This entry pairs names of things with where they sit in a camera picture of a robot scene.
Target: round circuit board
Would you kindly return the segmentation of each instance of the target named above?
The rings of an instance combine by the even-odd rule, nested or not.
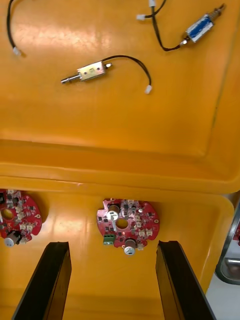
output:
[[[104,245],[125,248],[126,242],[131,240],[138,250],[143,250],[148,244],[147,240],[157,237],[159,216],[150,203],[105,199],[103,206],[104,209],[97,211],[97,225],[103,235]]]
[[[0,235],[7,246],[25,244],[38,235],[42,227],[42,218],[35,201],[19,190],[0,189]]]

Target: white capacitor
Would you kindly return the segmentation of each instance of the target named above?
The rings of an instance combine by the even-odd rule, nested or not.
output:
[[[4,243],[7,247],[13,247],[19,240],[20,236],[16,232],[11,232],[5,239]]]
[[[128,256],[133,256],[136,249],[136,242],[133,239],[127,239],[125,241],[124,253]]]

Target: yellow surface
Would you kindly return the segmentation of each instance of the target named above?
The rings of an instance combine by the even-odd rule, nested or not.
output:
[[[0,6],[5,30],[9,0]],[[240,0],[196,45],[164,52],[146,0],[20,0],[11,28],[25,57],[1,33],[0,175],[228,193],[240,189]],[[168,0],[157,15],[162,41],[219,0]],[[113,60],[106,76],[61,85],[86,64]]]
[[[178,240],[206,292],[233,217],[233,206],[219,195],[144,188],[79,186],[81,194],[32,192],[45,221],[26,245],[7,248],[0,239],[0,318],[10,319],[51,241],[69,241],[72,274],[64,320],[163,320],[155,272],[158,240]],[[143,251],[126,256],[103,246],[96,224],[105,197],[152,202],[160,231]]]

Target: push-pull solenoid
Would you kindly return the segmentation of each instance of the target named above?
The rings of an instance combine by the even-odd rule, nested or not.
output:
[[[77,69],[77,74],[62,79],[61,83],[66,84],[75,80],[87,81],[89,79],[103,76],[106,74],[106,70],[112,65],[113,64],[111,62],[104,64],[102,61],[88,64],[86,66],[83,66],[82,68]]]

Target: orange plastic case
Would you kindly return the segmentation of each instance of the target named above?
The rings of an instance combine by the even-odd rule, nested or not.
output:
[[[42,213],[41,232],[26,245],[8,248],[0,239],[0,317],[10,319],[31,275],[52,241],[69,241],[72,274],[64,320],[162,319],[155,272],[158,240],[178,240],[206,292],[234,209],[220,195],[83,184],[80,193],[31,192]],[[106,197],[152,203],[160,230],[134,256],[103,245],[96,223]]]
[[[167,1],[162,41],[220,3]],[[145,0],[16,1],[15,56],[1,33],[0,175],[78,183],[229,193],[240,189],[240,0],[226,1],[196,45],[164,52]],[[4,24],[8,0],[0,6]],[[61,85],[84,65],[127,59],[107,75]]]

